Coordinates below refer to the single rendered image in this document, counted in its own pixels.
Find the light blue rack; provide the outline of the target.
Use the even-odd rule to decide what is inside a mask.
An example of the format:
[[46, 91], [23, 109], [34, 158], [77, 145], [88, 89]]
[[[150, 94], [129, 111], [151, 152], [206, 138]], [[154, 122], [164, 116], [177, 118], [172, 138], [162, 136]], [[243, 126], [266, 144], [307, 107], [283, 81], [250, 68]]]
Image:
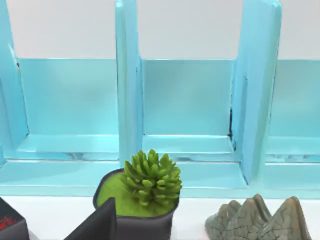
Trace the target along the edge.
[[320, 199], [320, 60], [279, 59], [283, 7], [244, 0], [236, 59], [146, 59], [137, 0], [115, 58], [25, 58], [0, 0], [0, 195], [92, 196], [139, 150], [185, 198]]

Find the grey-green cracked mountain ornament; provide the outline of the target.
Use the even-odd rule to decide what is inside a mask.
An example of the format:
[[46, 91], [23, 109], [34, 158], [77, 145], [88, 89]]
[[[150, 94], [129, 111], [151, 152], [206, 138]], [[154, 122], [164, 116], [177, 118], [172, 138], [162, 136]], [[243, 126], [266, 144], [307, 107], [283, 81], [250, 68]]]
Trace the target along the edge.
[[260, 194], [222, 204], [204, 229], [210, 240], [313, 240], [299, 199], [286, 198], [271, 214]]

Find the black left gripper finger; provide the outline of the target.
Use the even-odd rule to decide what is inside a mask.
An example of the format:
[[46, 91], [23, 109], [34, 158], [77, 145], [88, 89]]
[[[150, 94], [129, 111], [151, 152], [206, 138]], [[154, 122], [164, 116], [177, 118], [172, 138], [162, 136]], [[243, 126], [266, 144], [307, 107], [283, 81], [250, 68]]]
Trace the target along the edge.
[[64, 240], [116, 240], [116, 202], [110, 197]]

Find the green plant in black pot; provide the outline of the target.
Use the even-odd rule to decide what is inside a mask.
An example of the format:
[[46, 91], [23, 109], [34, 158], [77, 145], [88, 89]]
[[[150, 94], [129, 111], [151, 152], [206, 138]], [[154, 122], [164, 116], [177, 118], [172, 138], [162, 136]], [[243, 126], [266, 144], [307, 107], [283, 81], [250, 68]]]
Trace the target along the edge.
[[141, 150], [101, 179], [93, 205], [98, 208], [114, 198], [116, 240], [170, 240], [182, 189], [180, 173], [167, 153]]

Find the black box with red print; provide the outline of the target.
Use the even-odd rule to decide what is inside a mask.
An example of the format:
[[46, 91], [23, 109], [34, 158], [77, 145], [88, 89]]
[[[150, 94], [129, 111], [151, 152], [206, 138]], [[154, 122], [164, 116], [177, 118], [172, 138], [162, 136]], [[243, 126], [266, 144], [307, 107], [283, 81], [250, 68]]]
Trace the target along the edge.
[[26, 219], [1, 197], [0, 240], [30, 240]]

